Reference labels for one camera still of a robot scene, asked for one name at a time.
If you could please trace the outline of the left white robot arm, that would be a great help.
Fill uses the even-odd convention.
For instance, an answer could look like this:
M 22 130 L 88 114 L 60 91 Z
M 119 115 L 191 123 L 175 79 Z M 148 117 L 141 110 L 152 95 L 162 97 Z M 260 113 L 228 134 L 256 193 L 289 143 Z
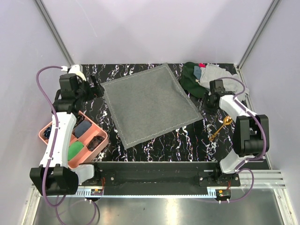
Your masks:
M 80 65 L 57 68 L 64 74 L 59 77 L 60 88 L 53 101 L 39 81 L 40 74 L 48 68 L 45 67 L 36 74 L 37 86 L 52 112 L 52 127 L 44 156 L 39 166 L 30 170 L 30 179 L 43 197 L 74 195 L 80 184 L 88 182 L 95 186 L 101 181 L 100 172 L 91 163 L 69 168 L 68 149 L 81 104 L 101 97 L 104 89 L 95 78 L 92 79 L 94 87 L 91 87 Z

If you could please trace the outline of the grey cloth napkin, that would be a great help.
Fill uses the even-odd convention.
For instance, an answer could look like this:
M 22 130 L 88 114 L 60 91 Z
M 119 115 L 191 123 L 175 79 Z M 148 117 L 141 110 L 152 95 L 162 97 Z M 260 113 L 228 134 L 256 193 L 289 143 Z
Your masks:
M 102 86 L 126 149 L 203 119 L 168 64 Z

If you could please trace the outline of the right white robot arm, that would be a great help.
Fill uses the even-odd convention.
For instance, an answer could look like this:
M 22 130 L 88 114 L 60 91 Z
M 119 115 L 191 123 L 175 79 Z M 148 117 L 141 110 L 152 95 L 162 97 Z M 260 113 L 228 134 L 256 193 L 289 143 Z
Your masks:
M 238 96 L 243 94 L 246 86 L 237 78 L 233 80 L 242 85 L 242 91 L 234 93 L 226 91 L 223 80 L 229 77 L 221 77 L 210 81 L 210 94 L 206 94 L 202 104 L 202 110 L 207 113 L 215 113 L 221 109 L 235 123 L 232 150 L 217 165 L 214 173 L 214 183 L 225 185 L 232 174 L 250 161 L 261 159 L 269 150 L 269 118 L 265 114 L 257 114 L 248 109 Z

